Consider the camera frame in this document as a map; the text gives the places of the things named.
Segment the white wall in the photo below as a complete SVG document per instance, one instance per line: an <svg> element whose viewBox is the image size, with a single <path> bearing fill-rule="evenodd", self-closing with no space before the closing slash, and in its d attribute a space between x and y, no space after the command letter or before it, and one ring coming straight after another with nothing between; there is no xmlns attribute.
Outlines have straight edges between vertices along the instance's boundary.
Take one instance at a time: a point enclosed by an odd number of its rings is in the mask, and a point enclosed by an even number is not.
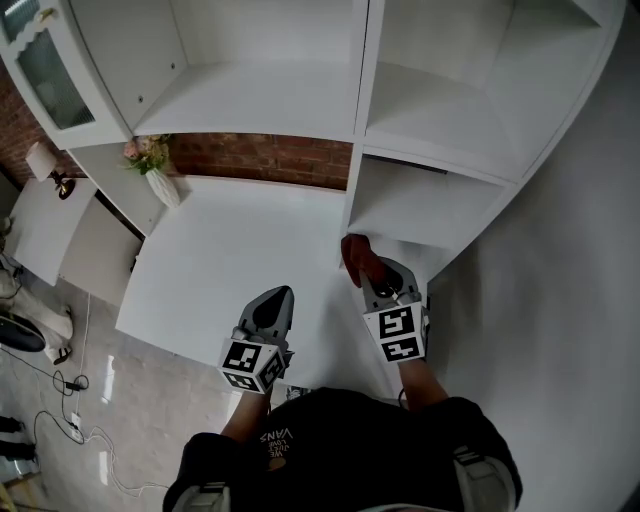
<svg viewBox="0 0 640 512"><path fill-rule="evenodd" d="M523 512L616 511L640 481L638 56L629 12L549 161L431 285L432 362L507 439Z"/></svg>

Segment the flower vase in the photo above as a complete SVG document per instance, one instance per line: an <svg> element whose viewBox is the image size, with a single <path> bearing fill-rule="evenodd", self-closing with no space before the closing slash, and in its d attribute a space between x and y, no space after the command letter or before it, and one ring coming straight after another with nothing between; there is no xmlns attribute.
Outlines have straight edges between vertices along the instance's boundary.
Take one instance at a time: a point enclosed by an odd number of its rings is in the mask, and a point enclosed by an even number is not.
<svg viewBox="0 0 640 512"><path fill-rule="evenodd" d="M151 190L158 196L158 199L166 204L169 208L177 208L180 206L180 196L171 179L162 171L152 169L145 176L149 182Z"/></svg>

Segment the brick wall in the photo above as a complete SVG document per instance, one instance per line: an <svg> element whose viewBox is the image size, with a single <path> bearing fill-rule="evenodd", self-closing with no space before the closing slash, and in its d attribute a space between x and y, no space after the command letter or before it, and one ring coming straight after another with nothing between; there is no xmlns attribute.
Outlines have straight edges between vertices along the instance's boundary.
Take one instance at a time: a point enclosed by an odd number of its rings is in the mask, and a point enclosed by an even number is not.
<svg viewBox="0 0 640 512"><path fill-rule="evenodd" d="M324 139L242 133L177 134L179 175L225 176L345 190L352 145Z"/></svg>
<svg viewBox="0 0 640 512"><path fill-rule="evenodd" d="M47 134L38 124L29 107L13 84L7 69L0 60L0 164L9 176L19 185L33 177L29 165L25 161L27 150L39 141L46 144L58 159L58 172L66 172L68 176L81 177L83 172L78 168L66 151L60 151L49 140Z"/></svg>
<svg viewBox="0 0 640 512"><path fill-rule="evenodd" d="M0 164L15 182L33 177L25 155L36 141L58 159L58 172L84 174L66 151L59 151L40 127L0 60ZM170 143L179 175L224 176L347 188L351 144L307 137L240 133L186 133Z"/></svg>

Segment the table lamp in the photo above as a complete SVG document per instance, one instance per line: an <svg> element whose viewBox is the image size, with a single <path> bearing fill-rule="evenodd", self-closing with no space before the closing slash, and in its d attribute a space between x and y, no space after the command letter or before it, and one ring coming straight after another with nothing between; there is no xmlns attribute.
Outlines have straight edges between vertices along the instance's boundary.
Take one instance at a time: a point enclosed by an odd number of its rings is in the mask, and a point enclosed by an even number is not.
<svg viewBox="0 0 640 512"><path fill-rule="evenodd" d="M60 199L66 199L73 192L76 186L73 179L67 178L65 173L58 174L54 169L56 167L56 157L51 154L44 144L36 142L27 151L25 158L29 167L35 174L38 181L46 180L49 175L53 178L56 184L56 190L59 190L58 197Z"/></svg>

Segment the cabinet door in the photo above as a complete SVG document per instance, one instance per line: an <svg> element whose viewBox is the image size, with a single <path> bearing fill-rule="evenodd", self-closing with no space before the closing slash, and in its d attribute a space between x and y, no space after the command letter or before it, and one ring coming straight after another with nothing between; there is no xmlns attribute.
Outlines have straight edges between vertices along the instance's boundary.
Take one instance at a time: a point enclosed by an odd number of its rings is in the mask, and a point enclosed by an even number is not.
<svg viewBox="0 0 640 512"><path fill-rule="evenodd" d="M2 58L51 140L67 149L129 139L67 0L9 0L4 5Z"/></svg>

